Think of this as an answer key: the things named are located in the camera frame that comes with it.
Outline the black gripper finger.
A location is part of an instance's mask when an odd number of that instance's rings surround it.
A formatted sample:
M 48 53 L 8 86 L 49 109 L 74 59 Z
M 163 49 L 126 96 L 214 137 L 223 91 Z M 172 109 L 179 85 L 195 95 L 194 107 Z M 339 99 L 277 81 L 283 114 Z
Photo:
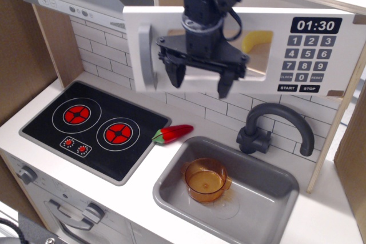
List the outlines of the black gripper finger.
M 223 99 L 228 96 L 229 91 L 235 80 L 236 73 L 232 70 L 225 70 L 222 74 L 220 74 L 220 80 L 217 86 L 219 99 Z
M 176 87 L 180 88 L 181 84 L 184 80 L 186 66 L 184 64 L 176 64 L 171 62 L 165 63 L 165 70 L 168 74 L 171 84 Z

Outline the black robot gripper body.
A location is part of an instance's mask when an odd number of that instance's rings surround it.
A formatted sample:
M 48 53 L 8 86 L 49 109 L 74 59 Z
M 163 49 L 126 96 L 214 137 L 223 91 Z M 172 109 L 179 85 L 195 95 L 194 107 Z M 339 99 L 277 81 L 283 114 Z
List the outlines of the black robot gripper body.
M 233 15 L 238 23 L 238 32 L 230 38 L 223 33 L 224 19 L 215 25 L 200 24 L 187 16 L 182 17 L 185 29 L 183 35 L 159 37 L 156 40 L 160 47 L 158 58 L 166 62 L 184 64 L 198 69 L 222 74 L 225 70 L 236 73 L 236 79 L 243 78 L 249 57 L 230 44 L 239 38 L 242 23 L 238 15 Z

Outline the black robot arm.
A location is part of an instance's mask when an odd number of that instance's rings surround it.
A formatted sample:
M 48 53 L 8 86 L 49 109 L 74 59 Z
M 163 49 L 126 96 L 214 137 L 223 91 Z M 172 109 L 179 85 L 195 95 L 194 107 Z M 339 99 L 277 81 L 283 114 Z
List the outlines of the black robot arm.
M 158 57 L 165 65 L 171 84 L 179 88 L 184 80 L 186 67 L 195 67 L 218 73 L 217 92 L 226 98 L 234 81 L 243 78 L 249 57 L 230 44 L 240 37 L 224 35 L 227 15 L 241 25 L 233 6 L 241 0 L 184 0 L 182 26 L 184 35 L 160 37 Z

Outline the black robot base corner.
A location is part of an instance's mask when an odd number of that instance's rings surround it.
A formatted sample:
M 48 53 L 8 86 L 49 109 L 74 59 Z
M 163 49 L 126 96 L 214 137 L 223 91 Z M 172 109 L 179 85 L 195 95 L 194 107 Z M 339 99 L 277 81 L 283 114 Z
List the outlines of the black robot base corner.
M 1 243 L 67 243 L 28 217 L 1 213 Z

